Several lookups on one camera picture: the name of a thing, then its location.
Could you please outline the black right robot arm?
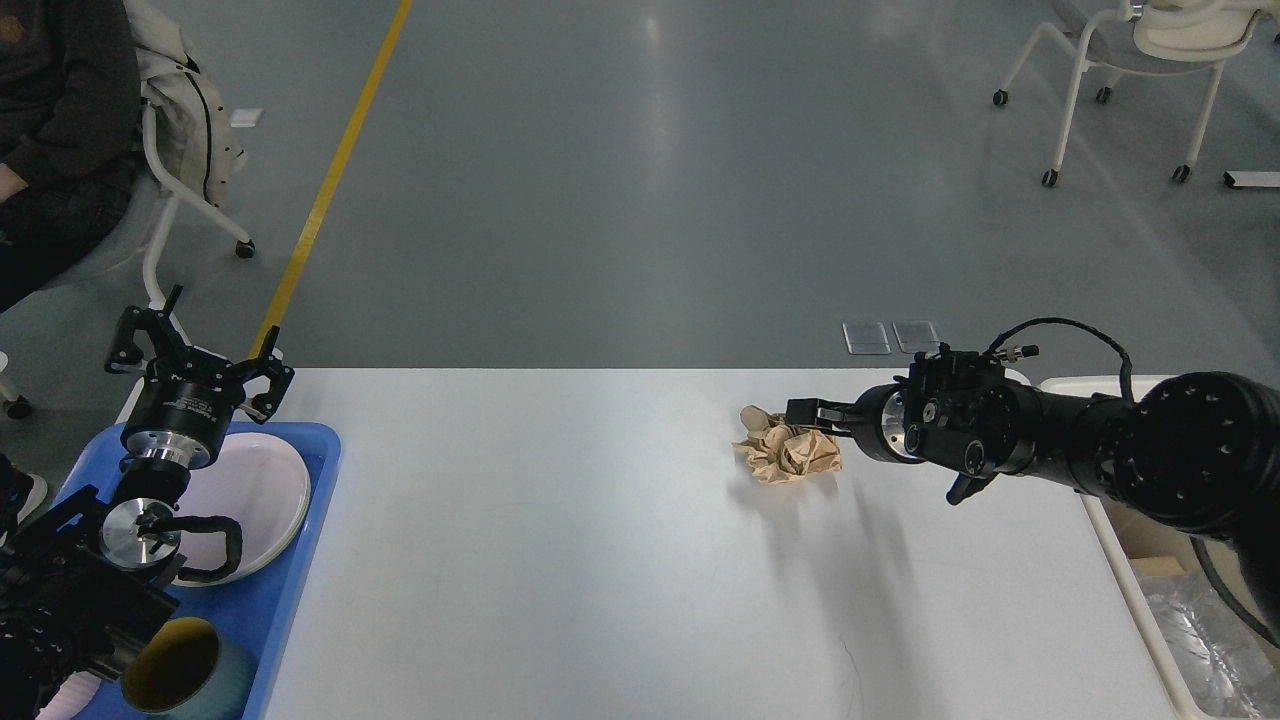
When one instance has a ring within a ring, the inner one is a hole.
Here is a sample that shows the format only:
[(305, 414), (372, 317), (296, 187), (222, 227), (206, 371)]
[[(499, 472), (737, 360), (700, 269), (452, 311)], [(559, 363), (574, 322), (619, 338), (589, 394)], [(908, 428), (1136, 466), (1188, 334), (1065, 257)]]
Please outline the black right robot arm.
[(1010, 363), (1037, 347), (1012, 345), (1014, 331), (983, 351), (940, 345), (919, 352), (906, 375), (855, 402), (792, 398), (792, 427), (849, 437), (882, 462), (931, 462), (956, 471), (951, 505), (997, 477), (1037, 477), (1108, 498), (1190, 537), (1228, 544), (1257, 605), (1248, 612), (1206, 569), (1210, 584), (1244, 623), (1277, 643), (1279, 396), (1226, 372), (1194, 372), (1158, 382), (1137, 397), (1132, 359), (1120, 359), (1119, 395), (1053, 395), (1012, 380)]

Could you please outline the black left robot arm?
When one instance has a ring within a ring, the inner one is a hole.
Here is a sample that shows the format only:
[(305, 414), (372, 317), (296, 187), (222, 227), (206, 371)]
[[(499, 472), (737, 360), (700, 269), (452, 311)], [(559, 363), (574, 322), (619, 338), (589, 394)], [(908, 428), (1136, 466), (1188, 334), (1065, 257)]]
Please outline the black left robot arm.
[(116, 323), (104, 368), (143, 379), (111, 498), (84, 486), (19, 527), (17, 486), (3, 487), (5, 719), (37, 717), (76, 673), (118, 679), (174, 615), (173, 582), (219, 582), (241, 566), (241, 524), (180, 515), (179, 501), (218, 460), (233, 415), (269, 420), (294, 372), (275, 350), (278, 327), (239, 363), (189, 345), (173, 316), (179, 296), (128, 306)]

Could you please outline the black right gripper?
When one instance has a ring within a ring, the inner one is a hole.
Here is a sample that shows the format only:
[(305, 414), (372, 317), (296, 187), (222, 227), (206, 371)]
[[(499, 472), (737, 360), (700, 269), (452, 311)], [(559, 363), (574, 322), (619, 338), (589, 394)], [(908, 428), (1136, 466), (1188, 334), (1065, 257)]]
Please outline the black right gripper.
[(905, 405), (897, 386), (877, 386), (863, 393), (855, 404), (824, 398), (791, 398), (787, 401), (787, 423), (814, 423), (814, 430), (828, 436), (854, 438), (868, 457), (881, 462), (923, 464), (905, 446)]

